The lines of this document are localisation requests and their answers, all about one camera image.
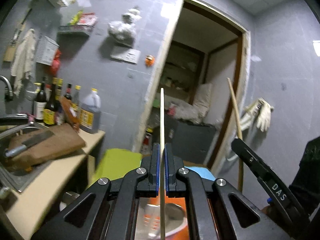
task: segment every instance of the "wooden broom handle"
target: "wooden broom handle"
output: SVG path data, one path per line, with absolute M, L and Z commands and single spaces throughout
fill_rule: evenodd
M 228 80 L 228 85 L 229 85 L 229 89 L 230 89 L 232 105 L 233 105 L 233 109 L 234 109 L 234 113 L 235 113 L 235 117 L 236 117 L 237 136 L 239 139 L 242 140 L 242 131 L 241 131 L 241 127 L 240 127 L 240 116 L 239 116 L 239 110 L 238 110 L 235 92 L 233 91 L 233 87 L 232 87 L 230 78 L 227 78 L 227 80 Z M 244 177 L 243 160 L 241 160 L 239 158 L 238 190 L 241 193 L 243 190 L 243 177 Z
M 164 90 L 160 93 L 160 239 L 165 240 L 165 197 L 164 197 Z

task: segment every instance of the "metal screw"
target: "metal screw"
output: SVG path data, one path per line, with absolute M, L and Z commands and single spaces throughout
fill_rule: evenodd
M 217 179 L 217 184 L 219 186 L 224 186 L 224 185 L 226 185 L 226 181 L 224 179 Z
M 100 178 L 100 179 L 98 179 L 98 183 L 99 183 L 99 185 L 106 185 L 108 183 L 108 179 L 107 178 Z
M 189 170 L 188 170 L 187 168 L 180 168 L 180 169 L 179 169 L 179 172 L 180 172 L 181 174 L 188 174 L 188 173 L 189 173 Z
M 145 168 L 137 168 L 136 169 L 136 172 L 138 173 L 138 174 L 145 174 L 146 173 L 146 169 Z

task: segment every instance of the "white plastic bag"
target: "white plastic bag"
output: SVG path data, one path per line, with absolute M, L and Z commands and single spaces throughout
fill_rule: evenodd
M 136 6 L 122 15 L 121 21 L 108 24 L 108 33 L 118 42 L 132 47 L 137 35 L 135 23 L 141 19 L 139 8 Z
M 191 121 L 193 123 L 200 123 L 199 111 L 188 103 L 175 106 L 175 113 L 173 116 L 175 119 L 183 119 Z

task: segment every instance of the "faucet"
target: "faucet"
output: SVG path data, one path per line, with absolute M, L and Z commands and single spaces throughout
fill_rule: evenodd
M 0 76 L 0 80 L 4 82 L 5 84 L 5 88 L 4 88 L 4 100 L 6 102 L 10 102 L 13 100 L 13 93 L 12 93 L 12 87 L 9 83 L 9 80 L 4 77 L 4 76 Z

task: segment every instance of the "glove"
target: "glove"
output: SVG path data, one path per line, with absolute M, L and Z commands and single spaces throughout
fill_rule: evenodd
M 260 102 L 259 102 L 259 99 L 257 99 L 251 105 L 246 106 L 244 108 L 246 113 L 240 119 L 240 127 L 242 131 L 248 129 L 252 125 L 254 118 L 258 113 L 259 105 L 260 105 Z
M 260 102 L 262 104 L 262 108 L 257 119 L 257 128 L 260 129 L 261 132 L 264 132 L 268 131 L 268 128 L 270 127 L 271 110 L 274 108 L 262 98 L 260 98 Z

